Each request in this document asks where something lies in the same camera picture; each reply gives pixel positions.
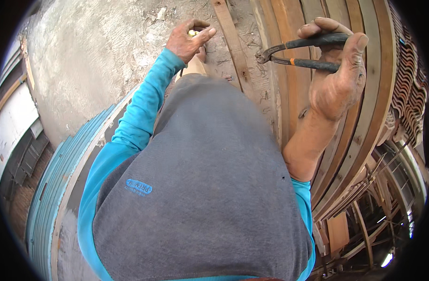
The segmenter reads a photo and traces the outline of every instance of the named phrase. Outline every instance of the forearm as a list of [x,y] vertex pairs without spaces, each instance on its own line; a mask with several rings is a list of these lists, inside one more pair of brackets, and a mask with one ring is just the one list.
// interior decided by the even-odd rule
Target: forearm
[[317,161],[333,138],[339,122],[328,121],[309,110],[300,128],[283,149],[283,159],[292,178],[308,182]]
[[125,145],[135,150],[134,153],[146,147],[153,133],[157,111],[163,104],[166,87],[184,67],[178,56],[168,49],[163,50],[119,120],[112,142]]

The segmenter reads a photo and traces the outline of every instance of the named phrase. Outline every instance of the pliers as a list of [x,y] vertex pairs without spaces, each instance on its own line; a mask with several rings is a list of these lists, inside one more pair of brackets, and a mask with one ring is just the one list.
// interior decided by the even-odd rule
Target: pliers
[[280,44],[280,45],[268,48],[260,53],[255,54],[255,57],[257,58],[259,64],[267,63],[268,61],[273,61],[275,63],[294,65],[297,67],[323,69],[323,70],[328,70],[331,73],[335,73],[339,69],[339,64],[320,62],[320,61],[311,60],[311,59],[284,59],[284,58],[275,57],[273,53],[286,50],[286,49],[300,48],[300,47],[306,47],[306,46],[319,47],[319,46],[332,45],[332,44],[344,44],[346,43],[347,38],[349,38],[350,36],[351,34],[346,34],[346,33],[330,33],[330,34],[310,37],[308,39],[297,39],[297,40],[289,41],[284,44]]

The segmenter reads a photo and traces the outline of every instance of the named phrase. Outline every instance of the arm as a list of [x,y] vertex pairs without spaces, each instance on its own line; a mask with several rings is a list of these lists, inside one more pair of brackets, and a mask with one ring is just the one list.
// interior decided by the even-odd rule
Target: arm
[[[132,102],[120,119],[111,142],[101,149],[91,166],[79,206],[77,238],[83,257],[101,280],[111,280],[99,259],[93,238],[93,219],[101,185],[119,164],[146,147],[153,133],[157,111],[163,104],[165,89],[172,77],[216,33],[216,30],[207,26],[207,22],[193,19],[172,31],[166,48],[133,94]],[[188,37],[189,29],[186,29],[196,27],[205,29],[190,42],[183,41]]]
[[363,33],[353,34],[330,18],[315,18],[302,26],[297,34],[308,38],[321,32],[343,32],[351,36],[344,46],[320,48],[320,61],[340,63],[341,66],[336,73],[316,70],[309,90],[311,107],[283,149],[291,177],[301,182],[313,177],[317,161],[333,138],[341,117],[357,102],[366,82],[362,55],[369,38]]

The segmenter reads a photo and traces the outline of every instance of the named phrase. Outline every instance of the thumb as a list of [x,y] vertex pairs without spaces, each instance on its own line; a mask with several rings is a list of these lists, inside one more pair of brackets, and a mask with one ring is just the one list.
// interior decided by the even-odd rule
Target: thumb
[[195,42],[199,47],[203,46],[208,40],[211,39],[216,34],[217,30],[215,28],[206,28],[200,31],[196,36],[191,40]]
[[369,38],[361,32],[350,36],[343,48],[341,66],[338,74],[349,80],[355,81],[358,79],[363,66],[363,53],[366,48]]

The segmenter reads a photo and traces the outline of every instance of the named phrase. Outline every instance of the hand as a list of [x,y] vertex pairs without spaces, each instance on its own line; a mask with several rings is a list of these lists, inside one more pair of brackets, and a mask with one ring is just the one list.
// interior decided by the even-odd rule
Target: hand
[[[188,32],[194,29],[199,31],[194,37],[189,37]],[[174,28],[166,43],[166,48],[175,53],[184,63],[188,63],[199,48],[216,34],[216,29],[210,27],[210,23],[199,19],[189,19]]]
[[336,73],[316,70],[310,85],[311,109],[328,121],[338,122],[344,113],[354,105],[366,84],[366,69],[363,52],[369,38],[361,33],[353,34],[347,27],[330,18],[315,18],[311,23],[297,30],[300,38],[325,33],[352,34],[345,45],[321,46],[320,61],[339,63]]

